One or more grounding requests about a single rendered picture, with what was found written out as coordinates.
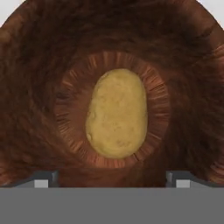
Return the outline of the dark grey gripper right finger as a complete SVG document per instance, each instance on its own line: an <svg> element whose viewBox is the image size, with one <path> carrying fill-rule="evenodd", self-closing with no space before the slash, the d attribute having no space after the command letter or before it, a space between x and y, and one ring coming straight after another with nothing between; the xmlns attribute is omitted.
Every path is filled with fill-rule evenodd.
<svg viewBox="0 0 224 224"><path fill-rule="evenodd" d="M196 178L189 171L168 171L166 173L166 186L172 188L199 188L212 187L213 185Z"/></svg>

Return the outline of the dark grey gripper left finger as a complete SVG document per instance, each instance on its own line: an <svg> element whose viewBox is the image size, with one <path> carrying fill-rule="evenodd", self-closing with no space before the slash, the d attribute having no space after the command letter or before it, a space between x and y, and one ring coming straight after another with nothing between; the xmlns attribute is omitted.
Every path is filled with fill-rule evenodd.
<svg viewBox="0 0 224 224"><path fill-rule="evenodd" d="M11 186L20 188L58 187L58 173L56 171L36 171L29 178L19 180Z"/></svg>

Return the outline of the yellow potato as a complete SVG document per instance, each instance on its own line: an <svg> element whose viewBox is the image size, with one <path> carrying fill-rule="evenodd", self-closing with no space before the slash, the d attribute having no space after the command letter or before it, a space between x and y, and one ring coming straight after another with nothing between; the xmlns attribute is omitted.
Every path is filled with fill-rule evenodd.
<svg viewBox="0 0 224 224"><path fill-rule="evenodd" d="M147 132L146 91L128 69L106 72L96 83L86 120L87 140L106 158L126 158Z"/></svg>

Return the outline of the brown wooden plate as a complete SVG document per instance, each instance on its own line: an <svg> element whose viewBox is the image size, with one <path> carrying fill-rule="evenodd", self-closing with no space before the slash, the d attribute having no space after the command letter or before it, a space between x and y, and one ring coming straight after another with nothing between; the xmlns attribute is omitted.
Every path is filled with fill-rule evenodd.
<svg viewBox="0 0 224 224"><path fill-rule="evenodd" d="M148 131L122 160L85 135L108 70L140 75ZM0 27L0 186L54 171L62 187L224 186L224 29L198 0L24 0Z"/></svg>

